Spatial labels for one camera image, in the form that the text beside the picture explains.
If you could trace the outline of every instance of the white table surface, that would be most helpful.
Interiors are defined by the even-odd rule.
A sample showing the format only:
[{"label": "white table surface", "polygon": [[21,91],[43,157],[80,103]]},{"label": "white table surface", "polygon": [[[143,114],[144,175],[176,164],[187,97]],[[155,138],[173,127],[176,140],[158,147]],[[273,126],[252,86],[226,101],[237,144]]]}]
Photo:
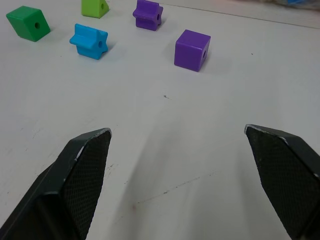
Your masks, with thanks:
[{"label": "white table surface", "polygon": [[[19,38],[5,14],[21,5],[52,32]],[[153,32],[135,27],[135,5],[113,0],[95,19],[79,0],[0,3],[0,224],[68,140],[109,127],[88,240],[289,240],[244,128],[320,153],[320,30],[164,5]],[[75,23],[109,33],[99,61],[69,44]],[[199,73],[173,64],[185,29],[212,36]]]}]

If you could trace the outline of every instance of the lime green block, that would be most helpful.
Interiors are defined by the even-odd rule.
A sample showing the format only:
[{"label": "lime green block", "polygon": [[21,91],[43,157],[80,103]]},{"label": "lime green block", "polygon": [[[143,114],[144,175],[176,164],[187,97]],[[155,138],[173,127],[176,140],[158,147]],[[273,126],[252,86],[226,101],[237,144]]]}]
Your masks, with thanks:
[{"label": "lime green block", "polygon": [[40,9],[21,6],[6,15],[16,34],[23,39],[36,42],[48,33],[50,28]]},{"label": "lime green block", "polygon": [[86,17],[101,18],[109,11],[105,0],[81,0],[81,13]]}]

